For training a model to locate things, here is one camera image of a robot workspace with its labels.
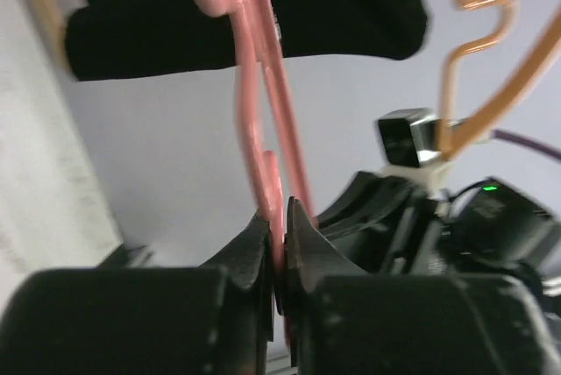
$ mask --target black fabric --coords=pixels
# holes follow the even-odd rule
[[[285,57],[343,53],[402,60],[427,28],[422,0],[272,0]],[[80,81],[231,67],[228,18],[193,0],[88,0],[67,22],[68,62]]]

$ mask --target cable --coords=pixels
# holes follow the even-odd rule
[[[492,138],[501,141],[508,141],[509,143],[521,145],[522,147],[528,147],[535,152],[540,152],[541,154],[544,154],[549,158],[561,162],[561,151],[551,145],[546,145],[541,141],[537,141],[532,138],[528,138],[525,136],[521,136],[520,134],[504,130],[494,130]]]

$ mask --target pink hanger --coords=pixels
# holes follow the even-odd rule
[[[315,216],[303,165],[295,113],[283,66],[270,0],[195,0],[212,17],[230,15],[238,68],[238,130],[259,212],[271,225],[273,264],[278,279],[284,273],[284,198],[277,158],[264,151],[259,120],[257,61],[261,62],[269,101],[286,160],[292,194]]]

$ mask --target gray wall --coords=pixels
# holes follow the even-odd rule
[[[501,85],[561,0],[520,1],[520,18],[508,39],[463,61],[458,117],[473,112]],[[82,0],[60,3],[70,10]],[[354,172],[383,165],[372,121],[399,108],[436,107],[444,56],[487,34],[498,17],[493,10],[455,11],[451,0],[427,0],[427,5],[433,16],[430,35],[415,58],[287,61],[318,210],[339,195]],[[234,130],[233,70],[90,83],[59,76],[127,234],[149,240],[163,262],[196,265],[246,225],[255,207]],[[500,127],[561,147],[560,96],[561,62]],[[278,150],[268,111],[265,129],[268,145]],[[534,153],[492,143],[461,157],[451,188],[496,174],[559,213],[560,170]],[[273,349],[281,349],[281,343]]]

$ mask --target white wall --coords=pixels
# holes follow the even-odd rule
[[[67,10],[81,4],[60,2]],[[520,2],[520,18],[508,39],[462,63],[458,117],[470,114],[501,85],[561,0]],[[458,12],[451,0],[427,0],[427,5],[430,34],[415,58],[287,61],[318,210],[339,195],[354,172],[383,164],[372,121],[399,108],[436,107],[444,56],[495,27],[496,11]],[[230,69],[75,83],[60,74],[119,223],[129,235],[150,240],[170,265],[201,263],[234,237],[255,209],[234,130],[233,77]],[[561,147],[560,96],[561,62],[501,127]],[[277,150],[268,113],[265,127],[269,145]],[[489,174],[561,213],[558,164],[510,145],[476,146],[461,157],[451,188]],[[281,341],[273,347],[280,348]]]

